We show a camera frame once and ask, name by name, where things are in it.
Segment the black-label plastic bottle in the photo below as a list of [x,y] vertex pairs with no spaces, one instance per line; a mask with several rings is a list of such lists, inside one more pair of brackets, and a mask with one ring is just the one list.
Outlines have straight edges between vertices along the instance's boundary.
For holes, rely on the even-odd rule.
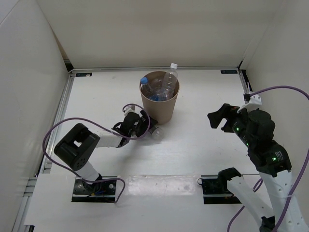
[[148,130],[148,132],[151,138],[157,143],[160,143],[164,138],[164,132],[160,127],[153,126]]

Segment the blue-label blue-cap plastic bottle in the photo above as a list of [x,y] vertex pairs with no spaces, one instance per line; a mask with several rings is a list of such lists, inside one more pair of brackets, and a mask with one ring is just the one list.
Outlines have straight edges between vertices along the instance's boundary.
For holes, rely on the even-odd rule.
[[149,84],[148,79],[146,77],[143,77],[140,80],[140,83],[141,83],[141,90],[142,90],[144,96],[147,97],[148,99],[154,101],[156,99],[155,91],[153,90],[153,88]]

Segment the white-blue label plastic bottle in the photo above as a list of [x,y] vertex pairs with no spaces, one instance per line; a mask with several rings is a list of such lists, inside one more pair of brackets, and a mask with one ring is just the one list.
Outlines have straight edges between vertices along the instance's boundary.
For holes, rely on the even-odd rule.
[[157,102],[163,102],[166,101],[167,98],[164,94],[164,91],[162,89],[162,82],[163,82],[163,77],[155,78],[150,82],[150,86],[152,88],[152,95],[151,95],[151,100],[157,101]]

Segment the clear white-cap plastic bottle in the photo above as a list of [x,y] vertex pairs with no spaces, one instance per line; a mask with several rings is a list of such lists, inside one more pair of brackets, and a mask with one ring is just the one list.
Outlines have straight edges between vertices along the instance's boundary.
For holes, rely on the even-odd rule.
[[177,64],[171,63],[169,70],[165,73],[160,93],[161,100],[163,101],[167,101],[173,97],[176,83],[178,81],[177,68]]

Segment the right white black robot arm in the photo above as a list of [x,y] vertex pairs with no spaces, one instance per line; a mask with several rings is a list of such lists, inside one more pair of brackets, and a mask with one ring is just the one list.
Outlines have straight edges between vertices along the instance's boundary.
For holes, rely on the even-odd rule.
[[213,129],[226,119],[221,130],[234,133],[246,145],[248,157],[266,186],[271,206],[255,194],[235,168],[218,173],[218,190],[236,196],[261,232],[307,232],[309,227],[292,192],[295,184],[292,165],[285,148],[273,139],[275,122],[271,115],[259,109],[248,112],[225,103],[207,117]]

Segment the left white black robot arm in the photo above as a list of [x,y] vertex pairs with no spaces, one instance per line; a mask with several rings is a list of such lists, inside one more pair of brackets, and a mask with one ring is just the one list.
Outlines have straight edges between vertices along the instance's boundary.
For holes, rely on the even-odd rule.
[[129,138],[140,138],[145,132],[153,133],[158,121],[148,117],[142,110],[140,114],[130,111],[122,122],[116,123],[113,133],[93,133],[84,124],[76,124],[54,148],[54,153],[81,178],[84,188],[91,193],[102,191],[102,176],[89,162],[95,148],[121,148]]

